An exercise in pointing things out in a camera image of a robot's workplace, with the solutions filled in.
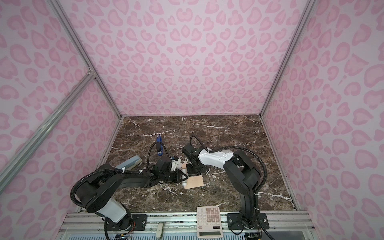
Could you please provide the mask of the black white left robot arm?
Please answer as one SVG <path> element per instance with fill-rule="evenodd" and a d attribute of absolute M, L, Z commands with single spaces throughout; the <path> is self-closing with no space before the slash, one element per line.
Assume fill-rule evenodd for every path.
<path fill-rule="evenodd" d="M 123 188 L 147 189 L 160 183 L 181 183 L 189 177 L 177 167 L 177 163 L 172 158 L 162 157 L 156 164 L 139 171 L 103 164 L 74 184 L 70 198 L 88 213 L 102 217 L 104 230 L 130 231 L 134 228 L 134 219 L 128 208 L 113 199 L 115 192 Z"/>

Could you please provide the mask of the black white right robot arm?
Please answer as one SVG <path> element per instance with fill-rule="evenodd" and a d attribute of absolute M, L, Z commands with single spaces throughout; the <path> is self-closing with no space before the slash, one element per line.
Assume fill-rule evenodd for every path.
<path fill-rule="evenodd" d="M 251 151 L 234 147 L 210 150 L 208 148 L 195 148 L 187 144 L 182 148 L 182 153 L 190 161 L 187 167 L 189 176 L 198 176 L 206 172 L 206 167 L 216 167 L 226 172 L 232 186 L 240 194 L 241 223 L 245 229 L 256 228 L 259 215 L 257 190 L 261 185 L 261 171 L 249 158 Z"/>

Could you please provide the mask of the white glue stick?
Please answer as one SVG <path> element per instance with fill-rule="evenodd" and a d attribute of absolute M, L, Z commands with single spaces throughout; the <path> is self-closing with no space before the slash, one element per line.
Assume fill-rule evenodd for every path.
<path fill-rule="evenodd" d="M 188 176 L 188 173 L 187 173 L 187 169 L 182 169 L 181 171 L 182 171 L 182 176 L 183 176 L 184 178 L 188 178 L 188 177 L 189 177 L 189 176 Z"/>

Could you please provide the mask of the peach pink envelope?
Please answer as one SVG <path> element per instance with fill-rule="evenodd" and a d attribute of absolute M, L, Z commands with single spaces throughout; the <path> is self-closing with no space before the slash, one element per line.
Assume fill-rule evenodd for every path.
<path fill-rule="evenodd" d="M 184 183 L 183 186 L 185 190 L 202 187 L 204 185 L 202 176 L 193 176 L 189 177 Z"/>

